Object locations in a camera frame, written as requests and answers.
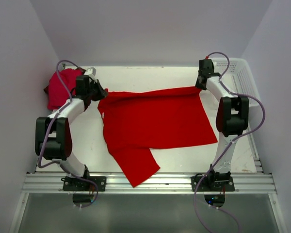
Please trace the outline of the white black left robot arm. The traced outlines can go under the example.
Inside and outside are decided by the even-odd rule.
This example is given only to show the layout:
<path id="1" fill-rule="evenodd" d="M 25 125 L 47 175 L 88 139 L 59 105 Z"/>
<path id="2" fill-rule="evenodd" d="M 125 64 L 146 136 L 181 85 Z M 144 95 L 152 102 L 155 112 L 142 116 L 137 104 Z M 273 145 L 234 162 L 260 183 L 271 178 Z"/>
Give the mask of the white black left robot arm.
<path id="1" fill-rule="evenodd" d="M 94 74 L 80 75 L 76 78 L 75 96 L 68 99 L 56 112 L 39 117 L 35 125 L 35 153 L 38 156 L 37 166 L 45 168 L 58 164 L 74 179 L 79 190 L 87 190 L 91 178 L 86 174 L 88 168 L 74 155 L 70 125 L 91 102 L 100 101 L 108 93 L 101 86 Z"/>

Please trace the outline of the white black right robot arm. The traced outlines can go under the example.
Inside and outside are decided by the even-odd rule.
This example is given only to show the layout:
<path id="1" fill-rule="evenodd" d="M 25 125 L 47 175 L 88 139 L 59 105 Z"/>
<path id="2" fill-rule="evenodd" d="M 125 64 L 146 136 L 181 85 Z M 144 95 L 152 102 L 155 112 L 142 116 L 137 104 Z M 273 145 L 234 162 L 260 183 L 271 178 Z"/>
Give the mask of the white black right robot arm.
<path id="1" fill-rule="evenodd" d="M 230 185 L 231 162 L 238 137 L 248 127 L 249 99 L 233 94 L 221 81 L 222 75 L 214 71 L 214 64 L 208 57 L 199 61 L 195 86 L 210 91 L 218 100 L 216 129 L 219 142 L 216 156 L 209 171 L 196 181 L 197 191 L 220 191 Z"/>

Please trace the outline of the bright red t shirt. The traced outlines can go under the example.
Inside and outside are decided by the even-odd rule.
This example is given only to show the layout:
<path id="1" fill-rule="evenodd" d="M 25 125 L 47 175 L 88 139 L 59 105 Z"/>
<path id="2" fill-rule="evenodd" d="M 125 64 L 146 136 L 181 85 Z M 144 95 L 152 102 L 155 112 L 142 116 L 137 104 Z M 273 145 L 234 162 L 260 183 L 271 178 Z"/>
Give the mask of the bright red t shirt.
<path id="1" fill-rule="evenodd" d="M 151 149 L 217 142 L 199 94 L 196 87 L 109 92 L 99 102 L 108 152 L 131 186 L 140 185 L 160 169 Z"/>

